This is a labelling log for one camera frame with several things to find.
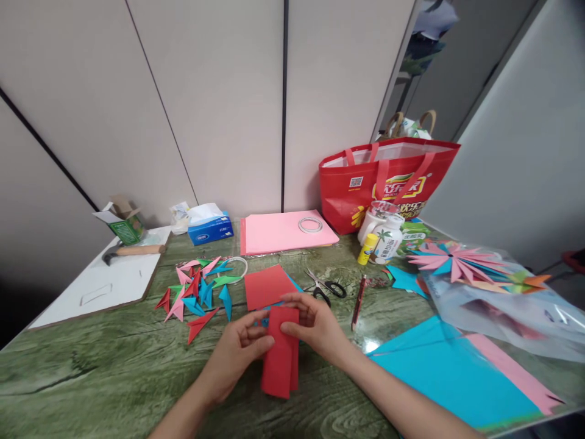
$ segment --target green box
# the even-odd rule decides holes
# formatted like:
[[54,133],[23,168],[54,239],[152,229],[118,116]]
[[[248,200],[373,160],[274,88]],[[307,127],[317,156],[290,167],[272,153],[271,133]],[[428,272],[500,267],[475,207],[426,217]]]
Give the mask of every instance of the green box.
[[110,199],[112,201],[93,215],[108,224],[124,245],[139,243],[146,234],[144,224],[138,217],[140,208],[133,209],[123,195],[113,195]]
[[431,233],[424,223],[411,223],[409,221],[402,224],[402,242],[398,251],[399,256],[406,256],[411,254],[413,250],[418,250],[427,236]]

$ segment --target pencil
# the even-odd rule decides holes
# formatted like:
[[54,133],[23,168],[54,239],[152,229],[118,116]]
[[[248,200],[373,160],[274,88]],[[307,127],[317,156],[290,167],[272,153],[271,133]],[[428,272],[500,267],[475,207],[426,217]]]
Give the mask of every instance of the pencil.
[[364,290],[366,289],[366,275],[361,278],[360,283],[360,292],[358,293],[358,297],[355,299],[355,307],[353,308],[353,317],[352,317],[352,332],[355,331],[355,327],[358,324],[358,316],[360,315],[361,310],[361,300],[364,297]]

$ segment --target wooden hammer handle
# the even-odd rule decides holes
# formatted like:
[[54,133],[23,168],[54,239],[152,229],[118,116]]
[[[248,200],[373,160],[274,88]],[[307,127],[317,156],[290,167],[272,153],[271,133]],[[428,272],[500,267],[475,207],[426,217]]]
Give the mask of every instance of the wooden hammer handle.
[[156,254],[164,253],[165,246],[142,246],[142,247],[120,247],[116,254],[120,256],[128,256],[134,254]]

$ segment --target stack of pink paper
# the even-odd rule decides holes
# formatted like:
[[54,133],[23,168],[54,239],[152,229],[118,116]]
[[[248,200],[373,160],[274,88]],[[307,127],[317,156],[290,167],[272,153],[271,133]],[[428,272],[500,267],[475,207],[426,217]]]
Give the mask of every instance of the stack of pink paper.
[[[303,218],[319,220],[323,224],[322,230],[315,233],[304,232],[299,227],[299,221]],[[316,229],[318,225],[313,221],[304,221],[303,227]],[[250,215],[241,220],[242,255],[326,246],[337,241],[339,237],[317,210]]]

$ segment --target table surface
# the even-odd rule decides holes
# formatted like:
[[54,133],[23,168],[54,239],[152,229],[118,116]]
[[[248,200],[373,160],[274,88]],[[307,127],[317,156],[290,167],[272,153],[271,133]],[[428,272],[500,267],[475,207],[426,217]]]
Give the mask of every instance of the table surface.
[[[188,326],[175,318],[164,323],[165,311],[154,307],[167,286],[178,284],[177,263],[239,255],[234,225],[235,238],[198,247],[187,235],[171,237],[144,301],[18,335],[0,352],[0,437],[145,437],[198,376],[227,324],[220,308],[188,346]],[[322,279],[337,280],[348,297],[331,297],[331,309],[362,348],[384,343],[436,313],[432,301],[391,288],[379,266],[357,264],[359,250],[356,237],[348,235],[331,247],[250,258],[249,272],[279,263],[302,288],[314,285],[305,267]],[[416,270],[405,262],[394,264]],[[235,275],[241,274],[240,265],[234,264]],[[351,333],[363,274],[374,281]],[[246,313],[244,282],[229,290],[237,319]],[[214,305],[221,305],[218,294],[219,288],[213,290]],[[186,322],[194,319],[185,311]],[[553,409],[555,416],[585,406],[585,365],[494,341],[566,401]],[[200,437],[398,437],[359,388],[307,345],[300,348],[299,391],[290,400],[265,395],[261,374],[261,362],[250,366],[227,401],[210,414]],[[522,426],[506,424],[485,433]]]

